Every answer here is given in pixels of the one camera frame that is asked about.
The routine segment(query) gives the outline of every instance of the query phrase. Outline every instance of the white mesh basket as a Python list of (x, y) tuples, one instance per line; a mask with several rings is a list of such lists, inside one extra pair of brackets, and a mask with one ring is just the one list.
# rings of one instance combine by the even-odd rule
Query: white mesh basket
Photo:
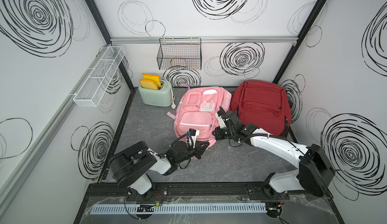
[(80, 107), (97, 107), (125, 55), (122, 46), (109, 46), (74, 97)]

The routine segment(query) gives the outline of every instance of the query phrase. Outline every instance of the backpack strap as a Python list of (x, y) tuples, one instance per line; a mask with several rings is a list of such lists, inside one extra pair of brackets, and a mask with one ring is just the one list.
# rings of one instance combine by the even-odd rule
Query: backpack strap
[(176, 116), (168, 111), (167, 115), (171, 117), (172, 119), (176, 120)]
[(187, 87), (187, 88), (188, 88), (188, 90), (190, 90), (190, 89), (191, 89), (191, 87), (190, 87), (188, 84), (180, 84), (180, 87)]

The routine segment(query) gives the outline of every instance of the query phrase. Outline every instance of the gray marble floor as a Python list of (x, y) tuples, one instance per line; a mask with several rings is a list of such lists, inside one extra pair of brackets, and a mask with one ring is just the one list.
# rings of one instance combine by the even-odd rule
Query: gray marble floor
[[(174, 89), (178, 104), (186, 88)], [(146, 105), (138, 92), (133, 100), (116, 152), (120, 152), (138, 141), (145, 141), (156, 152), (165, 152), (176, 139), (173, 119), (167, 112), (175, 114), (171, 107)], [(217, 141), (208, 148), (202, 158), (193, 159), (186, 169), (177, 169), (169, 176), (148, 171), (153, 182), (246, 182), (264, 181), (271, 172), (282, 173), (295, 167), (282, 158), (247, 144), (238, 148), (228, 141)], [(109, 172), (106, 182), (115, 182)]]

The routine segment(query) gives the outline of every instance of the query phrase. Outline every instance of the bread slice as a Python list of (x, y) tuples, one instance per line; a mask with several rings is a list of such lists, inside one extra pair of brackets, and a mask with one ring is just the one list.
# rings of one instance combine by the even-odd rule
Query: bread slice
[(158, 90), (159, 87), (152, 80), (140, 80), (140, 84), (144, 89)]
[(161, 86), (160, 76), (158, 75), (143, 74), (143, 78), (146, 80), (152, 80), (156, 85)]

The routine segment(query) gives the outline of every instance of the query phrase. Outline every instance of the toaster power cord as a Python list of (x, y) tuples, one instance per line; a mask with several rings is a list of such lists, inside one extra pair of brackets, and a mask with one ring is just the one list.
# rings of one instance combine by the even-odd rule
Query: toaster power cord
[(174, 108), (176, 108), (176, 105), (175, 105), (175, 100), (174, 100), (174, 97), (173, 97), (173, 90), (172, 90), (172, 85), (171, 85), (171, 83), (166, 79), (166, 78), (164, 78), (164, 77), (160, 77), (162, 80), (165, 80), (165, 81), (167, 81), (167, 83), (168, 83), (168, 85), (170, 86), (170, 88), (171, 88), (171, 92), (172, 92), (172, 109), (174, 109)]

